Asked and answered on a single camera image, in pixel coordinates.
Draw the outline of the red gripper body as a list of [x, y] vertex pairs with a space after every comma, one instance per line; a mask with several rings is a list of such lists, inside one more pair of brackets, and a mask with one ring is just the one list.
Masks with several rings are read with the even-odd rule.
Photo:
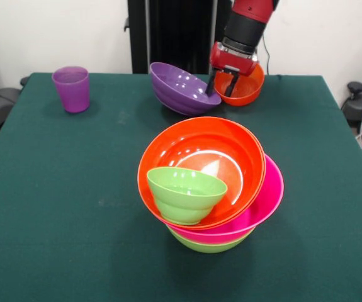
[[221, 71], [231, 70], [239, 75], [249, 76], [256, 68], [258, 57], [254, 54], [243, 54], [227, 48], [221, 42], [215, 42], [210, 52], [210, 64]]

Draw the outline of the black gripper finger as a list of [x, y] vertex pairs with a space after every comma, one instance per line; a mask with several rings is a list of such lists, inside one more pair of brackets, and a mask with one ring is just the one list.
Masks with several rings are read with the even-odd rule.
[[217, 70], [211, 70], [210, 71], [210, 76], [209, 76], [207, 86], [206, 86], [206, 90], [205, 90], [205, 94], [207, 96], [211, 96], [213, 94], [216, 74], [217, 74]]
[[231, 97], [234, 87], [239, 79], [239, 74], [237, 72], [232, 72], [230, 73], [230, 75], [232, 75], [232, 79], [230, 81], [230, 84], [227, 86], [225, 90], [225, 95], [227, 97]]

